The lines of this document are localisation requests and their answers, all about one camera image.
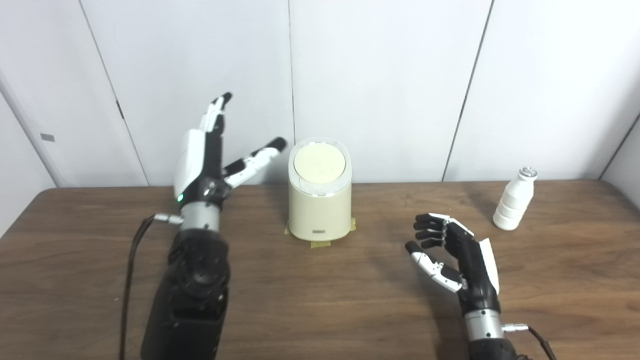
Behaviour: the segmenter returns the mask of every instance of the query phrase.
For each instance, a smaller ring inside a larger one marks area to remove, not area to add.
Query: yellow tape
[[[325,246],[331,246],[331,242],[330,241],[311,241],[311,249],[314,249],[316,247],[325,247]]]

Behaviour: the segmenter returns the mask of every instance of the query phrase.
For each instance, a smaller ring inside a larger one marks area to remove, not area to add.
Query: container lid
[[[344,172],[346,160],[337,147],[323,142],[310,143],[298,151],[293,165],[298,175],[315,184],[336,180]]]
[[[351,184],[351,158],[340,142],[307,138],[289,155],[289,182],[314,197],[330,197]]]

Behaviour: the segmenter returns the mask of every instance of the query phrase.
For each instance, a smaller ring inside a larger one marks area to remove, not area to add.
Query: robotic hand
[[[230,277],[228,245],[218,232],[222,203],[231,189],[255,175],[286,146],[283,138],[276,138],[223,168],[222,133],[225,105],[230,99],[231,93],[226,93],[213,100],[200,129],[187,132],[173,188],[181,216],[152,217],[180,225],[180,229],[147,323],[141,348],[144,360],[215,358],[227,311]],[[123,314],[125,328],[126,312]]]
[[[498,271],[489,239],[476,241],[474,234],[456,219],[441,214],[415,217],[416,240],[404,246],[412,259],[444,288],[455,292],[465,318],[471,360],[521,360],[505,332],[530,331],[540,341],[550,359],[555,360],[548,343],[526,324],[500,321]],[[439,263],[423,249],[444,247],[458,260],[459,270]]]

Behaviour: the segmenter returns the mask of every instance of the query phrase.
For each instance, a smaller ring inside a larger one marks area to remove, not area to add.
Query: wall seam
[[[451,154],[453,153],[453,147],[456,144],[456,137],[458,135],[458,129],[460,128],[460,122],[462,121],[462,115],[465,112],[465,106],[467,105],[467,97],[469,96],[469,90],[471,89],[471,83],[474,80],[474,74],[476,73],[476,66],[478,64],[478,58],[480,58],[480,51],[482,50],[482,45],[484,43],[484,36],[486,35],[486,29],[489,26],[489,19],[491,18],[491,12],[493,11],[493,4],[495,0],[491,0],[491,5],[489,5],[489,11],[486,14],[486,20],[484,22],[484,28],[482,30],[482,35],[480,36],[480,43],[478,44],[478,50],[476,52],[476,58],[474,59],[474,66],[471,68],[471,75],[469,76],[469,82],[467,83],[467,90],[465,91],[465,97],[462,100],[462,106],[460,108],[460,114],[458,115],[458,123],[456,124],[456,130],[453,133],[453,138],[451,139],[451,147],[449,148],[449,155],[447,155],[447,162],[444,165],[444,171],[442,172],[442,180],[444,181],[445,176],[447,175],[447,170],[449,169],[449,161],[451,160]]]

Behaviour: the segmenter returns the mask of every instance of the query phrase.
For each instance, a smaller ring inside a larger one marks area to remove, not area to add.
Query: bottle cap
[[[524,167],[518,171],[518,175],[523,180],[533,181],[538,178],[538,172],[532,167]]]

